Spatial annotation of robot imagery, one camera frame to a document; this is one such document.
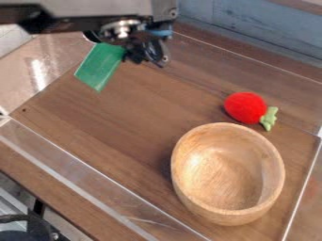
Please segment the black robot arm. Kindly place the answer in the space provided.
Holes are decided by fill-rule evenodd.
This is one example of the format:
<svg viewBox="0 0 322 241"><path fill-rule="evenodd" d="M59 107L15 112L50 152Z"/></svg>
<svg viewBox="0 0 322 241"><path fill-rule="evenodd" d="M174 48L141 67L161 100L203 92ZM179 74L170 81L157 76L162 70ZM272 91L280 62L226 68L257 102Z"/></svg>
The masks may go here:
<svg viewBox="0 0 322 241"><path fill-rule="evenodd" d="M81 32L125 49L125 58L165 67L179 0L0 0L0 24L30 34Z"/></svg>

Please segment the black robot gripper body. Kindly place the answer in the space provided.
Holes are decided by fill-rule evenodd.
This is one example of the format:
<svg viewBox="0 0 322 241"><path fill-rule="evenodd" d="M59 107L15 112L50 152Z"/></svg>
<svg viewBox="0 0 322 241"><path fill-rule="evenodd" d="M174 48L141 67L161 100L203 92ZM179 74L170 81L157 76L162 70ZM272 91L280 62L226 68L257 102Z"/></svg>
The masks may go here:
<svg viewBox="0 0 322 241"><path fill-rule="evenodd" d="M171 60L167 41L173 38L175 18L167 17L86 17L83 34L94 43L125 49L125 60L151 62L163 68Z"/></svg>

